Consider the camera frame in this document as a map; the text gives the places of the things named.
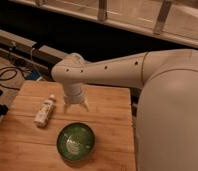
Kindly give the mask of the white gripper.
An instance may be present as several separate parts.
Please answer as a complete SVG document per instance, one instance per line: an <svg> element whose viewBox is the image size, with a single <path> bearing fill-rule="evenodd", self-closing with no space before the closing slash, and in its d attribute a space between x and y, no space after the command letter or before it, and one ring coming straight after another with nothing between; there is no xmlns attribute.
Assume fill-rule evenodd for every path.
<svg viewBox="0 0 198 171"><path fill-rule="evenodd" d="M64 113L67 113L70 104L80 104L87 112L89 112L89 105L85 100L85 94L81 83L64 84Z"/></svg>

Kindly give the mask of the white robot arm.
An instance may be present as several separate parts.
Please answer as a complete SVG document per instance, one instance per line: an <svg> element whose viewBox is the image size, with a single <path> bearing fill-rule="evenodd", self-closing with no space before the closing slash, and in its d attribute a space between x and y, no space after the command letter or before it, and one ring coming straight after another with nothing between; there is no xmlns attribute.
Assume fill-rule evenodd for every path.
<svg viewBox="0 0 198 171"><path fill-rule="evenodd" d="M72 53L52 68L68 105L84 101L82 85L141 90L136 117L137 171L198 171L198 50L144 52L86 62Z"/></svg>

